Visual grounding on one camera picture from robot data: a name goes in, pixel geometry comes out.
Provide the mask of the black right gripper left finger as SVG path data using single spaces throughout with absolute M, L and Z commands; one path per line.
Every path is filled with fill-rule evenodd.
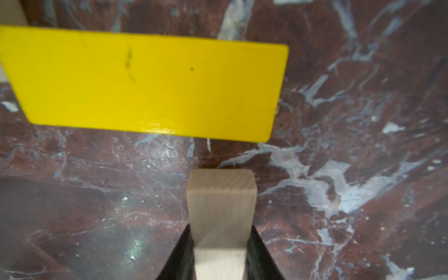
M 190 225 L 187 225 L 156 280 L 192 280 L 193 246 Z

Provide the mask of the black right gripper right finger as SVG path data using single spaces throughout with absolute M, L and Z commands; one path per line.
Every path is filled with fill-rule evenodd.
M 255 226 L 252 226 L 247 244 L 248 280 L 284 280 L 271 254 L 266 248 Z

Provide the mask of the yellow block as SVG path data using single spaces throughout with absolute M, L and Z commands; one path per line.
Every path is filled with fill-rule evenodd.
M 284 44 L 1 26 L 1 64 L 33 124 L 267 142 Z

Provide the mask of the short natural wooden block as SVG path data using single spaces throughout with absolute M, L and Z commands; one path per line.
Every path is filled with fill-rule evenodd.
M 18 0 L 1 0 L 1 25 L 27 26 L 28 21 Z

